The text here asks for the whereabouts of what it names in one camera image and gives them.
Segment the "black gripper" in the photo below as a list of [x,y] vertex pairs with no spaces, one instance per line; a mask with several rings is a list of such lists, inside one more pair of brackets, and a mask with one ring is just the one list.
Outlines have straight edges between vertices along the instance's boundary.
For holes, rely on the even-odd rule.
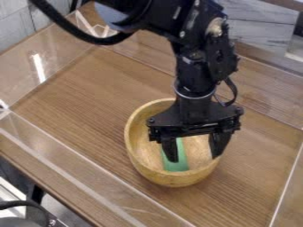
[[170,162],[179,161],[175,137],[193,137],[210,134],[209,143],[213,158],[223,153],[233,135],[241,130],[241,117],[245,108],[238,105],[222,106],[218,102],[185,102],[177,98],[151,102],[153,116],[146,124],[150,140],[162,143]]

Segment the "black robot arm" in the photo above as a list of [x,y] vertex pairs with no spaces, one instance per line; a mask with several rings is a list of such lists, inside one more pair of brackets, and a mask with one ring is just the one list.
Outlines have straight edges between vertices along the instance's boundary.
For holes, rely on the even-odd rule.
[[234,100],[223,101],[215,94],[221,83],[238,92],[231,75],[238,71],[240,56],[230,40],[225,7],[215,0],[94,0],[103,21],[117,31],[109,37],[97,37],[79,29],[47,0],[30,2],[87,43],[114,45],[141,30],[166,37],[177,57],[177,99],[147,120],[150,140],[177,162],[178,139],[207,135],[213,156],[221,156],[241,130],[245,114]]

